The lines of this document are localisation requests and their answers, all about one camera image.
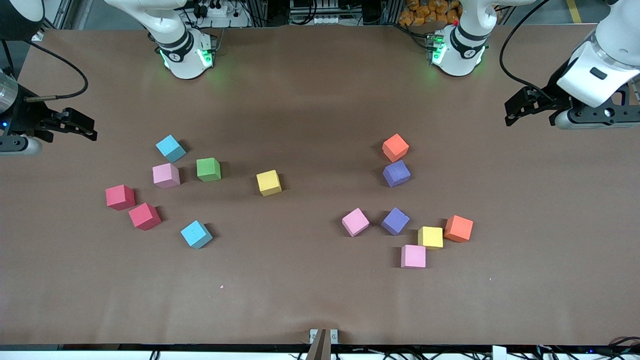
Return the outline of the red foam cube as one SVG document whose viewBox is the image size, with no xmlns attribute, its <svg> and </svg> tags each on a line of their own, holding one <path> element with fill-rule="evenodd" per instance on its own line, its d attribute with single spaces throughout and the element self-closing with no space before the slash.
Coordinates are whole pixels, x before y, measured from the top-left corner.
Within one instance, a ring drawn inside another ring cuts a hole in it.
<svg viewBox="0 0 640 360">
<path fill-rule="evenodd" d="M 142 203 L 141 205 L 131 209 L 128 212 L 128 215 L 132 225 L 142 231 L 151 230 L 162 223 L 162 219 L 158 214 L 157 209 L 149 203 Z"/>
<path fill-rule="evenodd" d="M 134 189 L 125 184 L 108 187 L 105 190 L 105 202 L 108 208 L 117 211 L 126 210 L 137 205 Z"/>
</svg>

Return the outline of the aluminium frame post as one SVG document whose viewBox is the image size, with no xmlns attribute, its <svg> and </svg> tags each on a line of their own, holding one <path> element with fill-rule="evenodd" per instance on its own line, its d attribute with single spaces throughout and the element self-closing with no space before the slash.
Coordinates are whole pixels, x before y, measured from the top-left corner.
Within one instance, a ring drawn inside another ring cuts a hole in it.
<svg viewBox="0 0 640 360">
<path fill-rule="evenodd" d="M 397 23 L 400 13 L 404 9 L 405 0 L 380 0 L 381 15 L 378 24 Z"/>
<path fill-rule="evenodd" d="M 250 15 L 252 27 L 265 28 L 268 26 L 269 0 L 246 0 L 247 11 Z"/>
</svg>

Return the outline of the purple foam cube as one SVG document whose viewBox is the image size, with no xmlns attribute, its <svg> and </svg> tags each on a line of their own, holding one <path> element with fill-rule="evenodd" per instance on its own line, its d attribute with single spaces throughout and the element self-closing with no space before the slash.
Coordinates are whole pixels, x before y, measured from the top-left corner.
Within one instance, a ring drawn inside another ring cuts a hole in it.
<svg viewBox="0 0 640 360">
<path fill-rule="evenodd" d="M 410 170 L 403 160 L 387 165 L 382 171 L 382 175 L 390 188 L 408 182 L 411 177 Z"/>
<path fill-rule="evenodd" d="M 392 236 L 398 236 L 409 223 L 410 217 L 402 210 L 394 207 L 387 215 L 382 219 L 381 227 L 386 230 Z"/>
</svg>

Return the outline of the yellow foam cube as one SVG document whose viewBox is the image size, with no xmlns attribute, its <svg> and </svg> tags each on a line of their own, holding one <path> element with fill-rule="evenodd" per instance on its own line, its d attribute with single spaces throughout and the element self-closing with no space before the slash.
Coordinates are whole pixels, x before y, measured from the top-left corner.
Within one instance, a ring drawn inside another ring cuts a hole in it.
<svg viewBox="0 0 640 360">
<path fill-rule="evenodd" d="M 437 250 L 444 246 L 444 229 L 442 227 L 421 227 L 417 231 L 417 244 L 426 249 Z"/>
<path fill-rule="evenodd" d="M 276 170 L 269 170 L 256 174 L 258 191 L 266 197 L 282 191 L 281 180 Z"/>
</svg>

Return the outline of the pink foam cube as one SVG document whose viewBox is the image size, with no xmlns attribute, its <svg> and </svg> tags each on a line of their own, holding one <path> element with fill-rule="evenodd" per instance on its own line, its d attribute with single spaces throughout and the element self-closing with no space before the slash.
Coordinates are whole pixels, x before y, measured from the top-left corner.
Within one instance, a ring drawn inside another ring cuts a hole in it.
<svg viewBox="0 0 640 360">
<path fill-rule="evenodd" d="M 356 237 L 362 231 L 364 231 L 370 225 L 370 221 L 361 210 L 361 208 L 355 208 L 352 212 L 346 214 L 342 218 L 342 225 L 347 231 L 350 237 Z"/>
<path fill-rule="evenodd" d="M 425 269 L 426 268 L 425 246 L 418 244 L 405 244 L 401 248 L 400 268 L 402 269 Z"/>
<path fill-rule="evenodd" d="M 151 172 L 155 186 L 162 189 L 169 189 L 181 185 L 179 169 L 171 162 L 154 166 L 151 168 Z"/>
</svg>

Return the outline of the light blue foam cube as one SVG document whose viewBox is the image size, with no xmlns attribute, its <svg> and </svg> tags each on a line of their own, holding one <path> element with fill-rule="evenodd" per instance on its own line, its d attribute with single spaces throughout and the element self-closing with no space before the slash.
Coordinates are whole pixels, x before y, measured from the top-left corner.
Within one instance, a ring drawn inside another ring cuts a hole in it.
<svg viewBox="0 0 640 360">
<path fill-rule="evenodd" d="M 170 163 L 175 163 L 186 155 L 185 148 L 183 148 L 179 141 L 171 134 L 158 141 L 155 147 Z"/>
<path fill-rule="evenodd" d="M 193 221 L 180 231 L 190 248 L 201 249 L 213 239 L 208 228 L 198 220 Z"/>
</svg>

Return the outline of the brown table cover sheet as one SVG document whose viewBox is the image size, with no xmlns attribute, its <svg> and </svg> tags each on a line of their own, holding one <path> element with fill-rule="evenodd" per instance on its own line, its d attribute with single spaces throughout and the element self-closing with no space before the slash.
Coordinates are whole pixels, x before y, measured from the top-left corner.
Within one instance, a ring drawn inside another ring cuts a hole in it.
<svg viewBox="0 0 640 360">
<path fill-rule="evenodd" d="M 144 30 L 57 30 L 42 46 L 89 79 L 50 103 L 95 121 L 0 156 L 0 344 L 286 344 L 313 328 L 350 344 L 606 345 L 640 337 L 640 126 L 505 126 L 520 86 L 496 30 L 471 75 L 429 66 L 390 27 L 227 30 L 215 67 L 173 76 Z M 409 144 L 389 187 L 382 144 Z M 153 183 L 173 135 L 180 186 Z M 196 161 L 222 179 L 203 182 Z M 256 175 L 282 191 L 262 196 Z M 126 185 L 134 207 L 107 207 Z M 135 228 L 148 203 L 162 219 Z M 350 237 L 342 218 L 370 225 Z M 382 228 L 393 209 L 410 221 Z M 421 227 L 471 237 L 400 267 Z M 200 221 L 213 239 L 190 247 Z"/>
</svg>

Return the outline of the orange foam cube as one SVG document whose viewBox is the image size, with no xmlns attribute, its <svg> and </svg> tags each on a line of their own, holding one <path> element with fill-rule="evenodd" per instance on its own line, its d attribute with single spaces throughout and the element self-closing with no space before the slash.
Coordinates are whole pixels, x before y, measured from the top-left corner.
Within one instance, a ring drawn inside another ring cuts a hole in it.
<svg viewBox="0 0 640 360">
<path fill-rule="evenodd" d="M 409 152 L 410 146 L 399 133 L 395 133 L 382 143 L 381 149 L 389 161 L 395 163 Z"/>
<path fill-rule="evenodd" d="M 474 222 L 458 215 L 446 220 L 443 237 L 457 243 L 468 242 L 473 232 Z"/>
</svg>

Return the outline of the green foam cube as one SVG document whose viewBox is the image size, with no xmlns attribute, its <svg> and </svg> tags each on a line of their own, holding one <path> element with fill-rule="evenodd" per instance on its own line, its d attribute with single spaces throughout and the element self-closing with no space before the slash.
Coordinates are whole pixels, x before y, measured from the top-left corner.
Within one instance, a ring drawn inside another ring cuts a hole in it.
<svg viewBox="0 0 640 360">
<path fill-rule="evenodd" d="M 214 157 L 196 160 L 196 175 L 201 182 L 216 182 L 222 179 L 221 165 Z"/>
</svg>

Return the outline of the bag of orange items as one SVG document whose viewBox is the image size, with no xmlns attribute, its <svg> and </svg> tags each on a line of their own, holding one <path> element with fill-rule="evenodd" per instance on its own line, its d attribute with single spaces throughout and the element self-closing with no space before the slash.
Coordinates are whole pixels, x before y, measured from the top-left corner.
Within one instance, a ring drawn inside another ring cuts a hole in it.
<svg viewBox="0 0 640 360">
<path fill-rule="evenodd" d="M 459 0 L 403 0 L 403 8 L 397 18 L 402 27 L 418 27 L 427 23 L 442 22 L 457 25 L 463 14 Z"/>
</svg>

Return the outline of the white power strip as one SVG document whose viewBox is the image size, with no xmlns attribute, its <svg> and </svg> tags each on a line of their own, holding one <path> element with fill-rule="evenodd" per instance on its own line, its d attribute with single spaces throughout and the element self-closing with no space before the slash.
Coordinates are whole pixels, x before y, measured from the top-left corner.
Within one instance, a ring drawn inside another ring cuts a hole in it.
<svg viewBox="0 0 640 360">
<path fill-rule="evenodd" d="M 253 20 L 240 0 L 187 0 L 178 11 L 182 21 L 194 28 L 249 28 Z"/>
</svg>

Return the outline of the metal mount bracket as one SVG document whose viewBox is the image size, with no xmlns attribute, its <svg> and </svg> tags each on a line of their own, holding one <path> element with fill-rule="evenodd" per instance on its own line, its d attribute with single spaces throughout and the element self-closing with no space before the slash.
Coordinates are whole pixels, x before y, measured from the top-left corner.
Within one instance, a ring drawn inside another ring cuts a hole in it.
<svg viewBox="0 0 640 360">
<path fill-rule="evenodd" d="M 305 360 L 332 360 L 332 346 L 338 344 L 338 329 L 311 329 L 310 348 Z"/>
</svg>

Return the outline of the aluminium frame corner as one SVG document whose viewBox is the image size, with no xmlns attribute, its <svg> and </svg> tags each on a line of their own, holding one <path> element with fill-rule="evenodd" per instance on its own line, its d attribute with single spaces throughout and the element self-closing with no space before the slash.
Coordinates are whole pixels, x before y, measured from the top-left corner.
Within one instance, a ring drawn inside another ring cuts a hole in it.
<svg viewBox="0 0 640 360">
<path fill-rule="evenodd" d="M 42 0 L 43 22 L 30 41 L 41 42 L 46 30 L 72 30 L 75 17 L 83 11 L 84 2 L 85 0 Z"/>
</svg>

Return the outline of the white equipment box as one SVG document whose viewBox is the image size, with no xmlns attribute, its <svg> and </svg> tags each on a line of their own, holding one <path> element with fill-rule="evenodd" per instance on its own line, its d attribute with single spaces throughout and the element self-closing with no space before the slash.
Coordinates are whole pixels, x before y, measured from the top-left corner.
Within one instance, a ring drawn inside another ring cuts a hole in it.
<svg viewBox="0 0 640 360">
<path fill-rule="evenodd" d="M 349 0 L 288 0 L 291 25 L 338 25 L 353 17 L 354 5 Z"/>
</svg>

